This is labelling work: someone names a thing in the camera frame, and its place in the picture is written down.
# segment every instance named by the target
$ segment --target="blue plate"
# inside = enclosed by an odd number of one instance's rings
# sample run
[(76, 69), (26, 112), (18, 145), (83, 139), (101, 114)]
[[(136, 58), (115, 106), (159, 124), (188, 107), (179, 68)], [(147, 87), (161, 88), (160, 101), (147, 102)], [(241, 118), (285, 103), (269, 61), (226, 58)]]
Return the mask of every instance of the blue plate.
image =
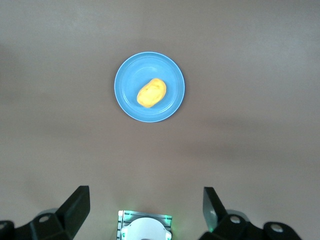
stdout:
[[(164, 98), (150, 108), (137, 102), (137, 95), (152, 79), (166, 85)], [(167, 119), (177, 111), (185, 95), (185, 81), (177, 64), (158, 52), (141, 52), (129, 57), (119, 68), (114, 93), (120, 107), (132, 118), (146, 123)]]

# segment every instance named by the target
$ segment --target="potato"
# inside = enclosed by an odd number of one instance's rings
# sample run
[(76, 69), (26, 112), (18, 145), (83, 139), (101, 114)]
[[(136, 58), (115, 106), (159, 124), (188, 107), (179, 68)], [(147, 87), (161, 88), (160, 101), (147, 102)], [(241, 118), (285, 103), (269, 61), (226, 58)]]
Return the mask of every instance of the potato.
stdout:
[(151, 108), (160, 102), (166, 95), (167, 86), (164, 81), (159, 78), (152, 79), (139, 91), (136, 100), (145, 108)]

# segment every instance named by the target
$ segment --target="white robot part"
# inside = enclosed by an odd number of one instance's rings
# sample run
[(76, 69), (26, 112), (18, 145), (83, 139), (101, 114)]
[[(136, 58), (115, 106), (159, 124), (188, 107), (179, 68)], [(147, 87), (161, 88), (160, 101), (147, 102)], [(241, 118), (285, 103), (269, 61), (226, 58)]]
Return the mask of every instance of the white robot part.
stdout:
[(121, 240), (171, 240), (171, 237), (161, 222), (150, 217), (138, 218), (121, 229)]

